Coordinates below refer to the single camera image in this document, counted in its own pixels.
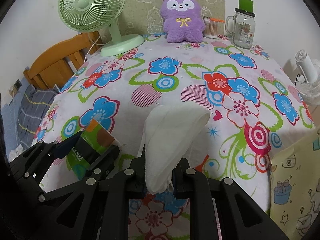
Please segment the white cloth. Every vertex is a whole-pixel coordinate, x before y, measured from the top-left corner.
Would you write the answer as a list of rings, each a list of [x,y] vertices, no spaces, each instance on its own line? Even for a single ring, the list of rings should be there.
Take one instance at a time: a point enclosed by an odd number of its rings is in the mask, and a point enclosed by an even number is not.
[[[173,169],[203,130],[210,111],[192,101],[155,107],[144,122],[138,157],[145,157],[145,184],[149,193],[174,189]]]

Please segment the wall power socket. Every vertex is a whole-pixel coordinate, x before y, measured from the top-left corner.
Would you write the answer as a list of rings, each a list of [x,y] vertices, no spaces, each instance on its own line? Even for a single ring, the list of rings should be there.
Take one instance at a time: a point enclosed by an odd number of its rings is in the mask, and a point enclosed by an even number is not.
[[[22,83],[20,80],[17,80],[14,85],[13,85],[13,88],[18,91],[20,88],[22,87]]]

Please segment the glass mason jar mug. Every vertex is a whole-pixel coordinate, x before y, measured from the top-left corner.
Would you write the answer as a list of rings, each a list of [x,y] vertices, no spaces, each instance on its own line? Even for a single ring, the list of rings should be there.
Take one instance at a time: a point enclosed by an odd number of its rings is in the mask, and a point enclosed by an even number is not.
[[[234,45],[250,49],[255,33],[255,14],[246,10],[235,8],[233,16],[227,16],[225,32],[231,36]]]

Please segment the cotton swab container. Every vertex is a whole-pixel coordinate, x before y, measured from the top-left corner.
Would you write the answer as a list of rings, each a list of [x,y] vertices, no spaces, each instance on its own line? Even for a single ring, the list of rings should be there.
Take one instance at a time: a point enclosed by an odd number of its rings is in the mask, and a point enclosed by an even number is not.
[[[203,21],[206,26],[203,32],[205,37],[214,39],[218,35],[223,35],[225,20],[203,16]]]

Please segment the floral tablecloth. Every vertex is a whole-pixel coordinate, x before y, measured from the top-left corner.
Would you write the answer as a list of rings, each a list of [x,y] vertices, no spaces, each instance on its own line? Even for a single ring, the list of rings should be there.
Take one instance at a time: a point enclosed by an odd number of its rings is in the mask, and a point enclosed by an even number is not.
[[[143,199],[130,199],[130,164],[148,115],[186,101],[210,111],[183,156],[197,171],[196,199],[147,188]],[[271,160],[317,128],[298,90],[260,46],[169,43],[166,35],[150,35],[126,53],[98,51],[60,89],[36,139],[62,142],[92,119],[120,143],[105,178],[110,239],[289,239],[270,217]],[[80,181],[66,157],[45,173],[45,192]]]

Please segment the beige cartoon wall board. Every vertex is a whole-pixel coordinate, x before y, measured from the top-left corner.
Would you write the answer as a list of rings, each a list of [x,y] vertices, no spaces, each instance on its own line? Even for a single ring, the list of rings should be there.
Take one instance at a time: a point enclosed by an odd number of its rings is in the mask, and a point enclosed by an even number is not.
[[[201,7],[201,16],[225,18],[224,0],[196,0]],[[120,34],[166,34],[160,14],[163,0],[126,0],[117,19]]]

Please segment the yellow cartoon storage box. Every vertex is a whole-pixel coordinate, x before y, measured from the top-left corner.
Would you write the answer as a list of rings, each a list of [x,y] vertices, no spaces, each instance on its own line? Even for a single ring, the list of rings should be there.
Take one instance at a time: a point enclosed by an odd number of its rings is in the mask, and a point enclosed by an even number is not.
[[[289,239],[302,239],[319,215],[319,129],[271,160],[270,217]]]

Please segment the blue plaid pillow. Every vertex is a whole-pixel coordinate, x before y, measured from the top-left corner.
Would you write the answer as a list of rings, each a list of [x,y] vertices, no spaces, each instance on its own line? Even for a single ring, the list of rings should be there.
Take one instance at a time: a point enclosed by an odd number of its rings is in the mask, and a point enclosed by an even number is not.
[[[41,90],[29,85],[22,94],[17,113],[17,137],[23,149],[28,149],[36,136],[42,119],[58,92],[54,89]]]

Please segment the green desk fan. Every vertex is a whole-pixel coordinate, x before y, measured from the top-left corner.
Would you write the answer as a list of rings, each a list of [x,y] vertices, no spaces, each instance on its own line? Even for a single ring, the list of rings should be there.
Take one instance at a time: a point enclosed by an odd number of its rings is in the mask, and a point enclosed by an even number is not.
[[[67,27],[81,33],[109,29],[112,40],[101,48],[102,57],[126,53],[143,44],[138,34],[121,35],[117,19],[126,0],[59,0],[60,18]]]

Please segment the white floor fan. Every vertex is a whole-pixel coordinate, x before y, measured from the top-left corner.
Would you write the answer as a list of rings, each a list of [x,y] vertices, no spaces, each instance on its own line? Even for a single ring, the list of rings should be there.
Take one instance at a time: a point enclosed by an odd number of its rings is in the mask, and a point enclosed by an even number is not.
[[[301,72],[297,76],[296,89],[307,105],[318,106],[320,94],[319,60],[310,59],[309,54],[304,49],[301,49],[296,52],[295,61]]]

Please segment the purple plush toy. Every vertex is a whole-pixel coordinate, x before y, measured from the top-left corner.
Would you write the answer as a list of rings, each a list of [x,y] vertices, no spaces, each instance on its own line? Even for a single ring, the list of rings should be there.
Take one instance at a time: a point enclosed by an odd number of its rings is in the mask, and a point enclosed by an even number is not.
[[[163,0],[160,14],[167,42],[203,41],[205,24],[201,16],[201,7],[196,0]]]

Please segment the green card in jar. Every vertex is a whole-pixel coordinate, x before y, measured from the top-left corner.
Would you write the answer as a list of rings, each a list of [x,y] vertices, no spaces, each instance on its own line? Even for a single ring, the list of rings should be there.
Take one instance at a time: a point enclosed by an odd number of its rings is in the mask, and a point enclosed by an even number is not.
[[[238,8],[247,12],[253,12],[254,2],[252,0],[238,0]]]

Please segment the green tissue pack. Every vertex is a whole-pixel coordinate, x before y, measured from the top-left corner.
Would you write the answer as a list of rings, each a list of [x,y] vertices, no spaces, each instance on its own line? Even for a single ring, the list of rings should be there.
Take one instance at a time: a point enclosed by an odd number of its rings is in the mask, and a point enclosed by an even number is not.
[[[84,178],[89,167],[112,145],[120,146],[120,143],[97,120],[92,119],[66,157],[77,179]]]

